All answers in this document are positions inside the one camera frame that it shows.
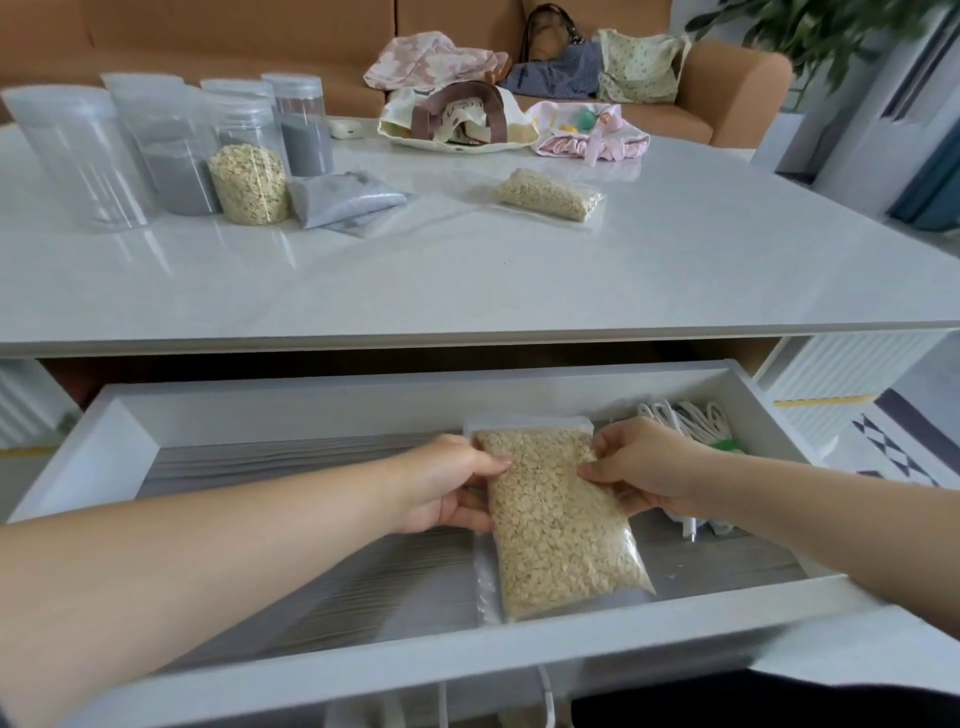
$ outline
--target jar of oats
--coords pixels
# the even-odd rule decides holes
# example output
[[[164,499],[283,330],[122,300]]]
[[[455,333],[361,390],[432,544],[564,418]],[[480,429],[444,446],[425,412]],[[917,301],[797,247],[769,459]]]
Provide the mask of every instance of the jar of oats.
[[[220,145],[208,166],[224,215],[238,225],[270,225],[290,215],[283,138],[266,97],[207,94]]]

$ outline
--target cloth bag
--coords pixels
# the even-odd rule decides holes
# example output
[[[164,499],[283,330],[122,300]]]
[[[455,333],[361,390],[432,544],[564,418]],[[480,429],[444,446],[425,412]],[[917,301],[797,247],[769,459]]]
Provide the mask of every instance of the cloth bag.
[[[650,146],[650,135],[626,121],[619,104],[541,101],[529,112],[540,128],[534,151],[543,157],[580,157],[592,166],[597,159],[638,159]]]
[[[597,98],[635,104],[673,104],[692,43],[687,36],[630,37],[610,29],[597,34],[603,73]]]
[[[433,93],[395,91],[377,131],[391,141],[432,152],[483,154],[534,144],[540,136],[514,95],[481,81],[451,84]]]

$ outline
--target yellow stripe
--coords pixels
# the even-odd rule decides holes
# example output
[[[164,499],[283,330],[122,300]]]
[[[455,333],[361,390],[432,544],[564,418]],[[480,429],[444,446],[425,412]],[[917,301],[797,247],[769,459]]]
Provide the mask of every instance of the yellow stripe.
[[[777,407],[818,407],[824,404],[869,404],[879,395],[853,395],[852,397],[821,397],[817,400],[777,400]]]
[[[57,451],[57,446],[52,445],[46,448],[11,448],[0,449],[0,458],[3,457],[37,457],[38,455],[50,455]]]

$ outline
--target forearm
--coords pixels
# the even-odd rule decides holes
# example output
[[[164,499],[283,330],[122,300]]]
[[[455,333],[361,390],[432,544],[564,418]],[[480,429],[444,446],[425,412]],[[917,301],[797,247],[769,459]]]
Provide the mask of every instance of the forearm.
[[[728,453],[699,480],[719,518],[960,637],[960,493]]]
[[[0,704],[50,724],[289,594],[398,527],[391,477],[381,461],[0,528]]]

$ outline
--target brown bag handle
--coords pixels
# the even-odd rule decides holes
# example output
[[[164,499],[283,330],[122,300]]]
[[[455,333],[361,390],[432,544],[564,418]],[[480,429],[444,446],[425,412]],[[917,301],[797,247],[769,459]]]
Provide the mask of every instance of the brown bag handle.
[[[444,110],[450,104],[466,99],[479,99],[483,104],[483,111],[487,114],[487,126],[490,127],[490,143],[506,144],[507,116],[503,111],[503,99],[495,86],[482,81],[450,84],[414,106],[410,137],[432,141],[433,135],[440,128]]]

